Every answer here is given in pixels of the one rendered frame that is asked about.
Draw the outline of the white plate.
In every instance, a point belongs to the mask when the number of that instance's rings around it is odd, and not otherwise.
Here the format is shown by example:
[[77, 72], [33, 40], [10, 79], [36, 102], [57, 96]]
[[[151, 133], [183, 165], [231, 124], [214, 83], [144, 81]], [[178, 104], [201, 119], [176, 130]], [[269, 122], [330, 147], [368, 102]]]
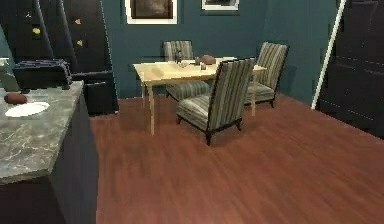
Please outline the white plate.
[[47, 102], [30, 102], [17, 105], [5, 112], [7, 117], [27, 117], [47, 110], [50, 105]]

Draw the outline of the brown potato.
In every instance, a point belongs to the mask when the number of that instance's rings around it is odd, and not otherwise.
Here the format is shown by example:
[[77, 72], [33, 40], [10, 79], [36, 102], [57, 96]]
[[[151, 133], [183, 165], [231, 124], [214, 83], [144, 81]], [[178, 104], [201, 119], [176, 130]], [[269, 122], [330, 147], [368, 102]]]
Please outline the brown potato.
[[4, 96], [4, 101], [12, 105], [24, 104], [27, 102], [27, 97], [20, 93], [8, 93]]

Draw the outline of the white framed dark picture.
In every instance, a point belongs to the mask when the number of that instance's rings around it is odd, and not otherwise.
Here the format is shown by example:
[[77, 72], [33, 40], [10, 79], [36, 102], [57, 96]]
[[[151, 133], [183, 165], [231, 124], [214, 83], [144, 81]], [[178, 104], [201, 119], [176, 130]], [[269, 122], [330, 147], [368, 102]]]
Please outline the white framed dark picture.
[[127, 23], [175, 25], [178, 0], [124, 0]]

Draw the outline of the dark room door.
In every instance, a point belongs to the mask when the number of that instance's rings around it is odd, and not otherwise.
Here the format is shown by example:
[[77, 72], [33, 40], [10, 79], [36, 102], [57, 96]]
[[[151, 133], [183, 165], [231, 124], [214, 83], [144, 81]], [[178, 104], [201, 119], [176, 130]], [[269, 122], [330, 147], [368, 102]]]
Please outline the dark room door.
[[384, 139], [384, 0], [338, 0], [312, 107]]

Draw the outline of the black bin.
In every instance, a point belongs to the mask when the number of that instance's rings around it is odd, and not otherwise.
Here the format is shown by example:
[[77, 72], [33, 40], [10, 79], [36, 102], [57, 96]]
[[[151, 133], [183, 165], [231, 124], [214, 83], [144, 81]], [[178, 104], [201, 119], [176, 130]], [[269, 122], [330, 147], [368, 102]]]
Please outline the black bin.
[[108, 80], [89, 80], [84, 94], [90, 114], [111, 114], [119, 110], [115, 90]]

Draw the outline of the grey marble kitchen counter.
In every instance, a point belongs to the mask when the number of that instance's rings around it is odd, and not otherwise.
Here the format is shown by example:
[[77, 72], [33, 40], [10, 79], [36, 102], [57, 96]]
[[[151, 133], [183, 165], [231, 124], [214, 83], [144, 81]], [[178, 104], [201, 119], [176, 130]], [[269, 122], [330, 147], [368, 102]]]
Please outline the grey marble kitchen counter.
[[32, 90], [49, 107], [7, 117], [0, 89], [0, 224], [96, 224], [99, 158], [83, 83]]

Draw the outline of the striped upholstered chair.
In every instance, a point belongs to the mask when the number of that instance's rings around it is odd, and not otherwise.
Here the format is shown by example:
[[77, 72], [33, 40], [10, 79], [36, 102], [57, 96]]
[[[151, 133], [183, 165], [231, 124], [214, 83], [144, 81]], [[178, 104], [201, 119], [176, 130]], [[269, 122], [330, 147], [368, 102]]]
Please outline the striped upholstered chair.
[[264, 42], [256, 64], [264, 67], [265, 71], [254, 72], [250, 78], [245, 104], [250, 105], [269, 102], [274, 107], [277, 87], [283, 72], [289, 46], [284, 44]]
[[254, 58], [220, 62], [210, 93], [177, 103], [176, 123], [185, 121], [203, 132], [207, 145], [211, 144], [211, 138], [217, 132], [231, 126], [241, 130], [242, 113], [254, 66]]
[[[193, 48], [190, 40], [169, 40], [163, 42], [166, 61], [193, 60]], [[186, 81], [166, 85], [167, 96], [176, 101], [205, 94], [210, 85], [205, 81]]]

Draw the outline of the black fridge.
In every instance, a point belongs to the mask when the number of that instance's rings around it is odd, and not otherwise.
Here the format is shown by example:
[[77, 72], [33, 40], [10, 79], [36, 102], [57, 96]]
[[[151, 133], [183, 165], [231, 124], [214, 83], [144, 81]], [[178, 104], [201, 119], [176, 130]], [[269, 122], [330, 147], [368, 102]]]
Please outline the black fridge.
[[108, 80], [117, 98], [101, 0], [0, 0], [0, 26], [15, 64], [63, 59], [84, 88]]

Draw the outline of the black toaster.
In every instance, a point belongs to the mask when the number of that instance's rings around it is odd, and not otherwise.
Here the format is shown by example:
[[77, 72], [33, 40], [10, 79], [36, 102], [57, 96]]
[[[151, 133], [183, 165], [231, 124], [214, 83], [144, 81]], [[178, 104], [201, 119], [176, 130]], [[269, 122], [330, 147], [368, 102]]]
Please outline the black toaster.
[[22, 61], [13, 68], [21, 90], [61, 87], [68, 90], [72, 84], [69, 63], [63, 59]]

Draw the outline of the white framed small picture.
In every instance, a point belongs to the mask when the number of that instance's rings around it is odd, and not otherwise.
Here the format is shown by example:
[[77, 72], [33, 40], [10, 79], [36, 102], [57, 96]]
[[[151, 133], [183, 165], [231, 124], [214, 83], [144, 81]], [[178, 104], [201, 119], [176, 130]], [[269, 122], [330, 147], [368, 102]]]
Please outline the white framed small picture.
[[238, 10], [239, 0], [201, 0], [203, 10]]

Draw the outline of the pale wooden dining table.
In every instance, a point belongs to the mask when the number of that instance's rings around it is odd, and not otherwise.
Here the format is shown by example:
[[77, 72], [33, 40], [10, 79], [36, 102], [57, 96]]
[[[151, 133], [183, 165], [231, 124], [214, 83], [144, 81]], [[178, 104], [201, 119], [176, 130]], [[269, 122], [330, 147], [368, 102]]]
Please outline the pale wooden dining table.
[[[231, 57], [226, 57], [222, 61], [233, 60]], [[154, 131], [154, 99], [152, 87], [155, 85], [166, 85], [178, 82], [196, 81], [214, 78], [218, 64], [206, 67], [206, 70], [201, 70], [200, 66], [188, 65], [185, 68], [180, 68], [176, 62], [153, 62], [135, 64], [134, 68], [140, 77], [140, 81], [147, 88], [151, 111], [151, 131]], [[263, 71], [264, 68], [255, 63], [253, 72]]]

